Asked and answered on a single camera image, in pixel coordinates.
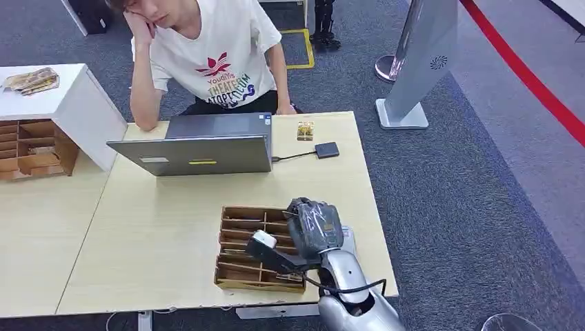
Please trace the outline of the person's right hand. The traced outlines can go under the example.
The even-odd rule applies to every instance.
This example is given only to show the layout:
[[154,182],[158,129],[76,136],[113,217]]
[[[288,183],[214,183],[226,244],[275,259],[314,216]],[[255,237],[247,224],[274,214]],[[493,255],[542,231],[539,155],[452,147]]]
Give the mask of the person's right hand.
[[123,16],[133,34],[134,46],[149,46],[156,35],[155,25],[139,13],[124,11]]

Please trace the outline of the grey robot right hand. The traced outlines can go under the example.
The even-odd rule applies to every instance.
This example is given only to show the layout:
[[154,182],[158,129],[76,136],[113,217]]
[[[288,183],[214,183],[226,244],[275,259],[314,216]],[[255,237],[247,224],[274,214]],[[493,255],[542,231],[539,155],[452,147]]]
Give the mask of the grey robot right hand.
[[284,216],[290,237],[305,259],[314,259],[344,244],[339,213],[333,204],[299,197],[290,202]]

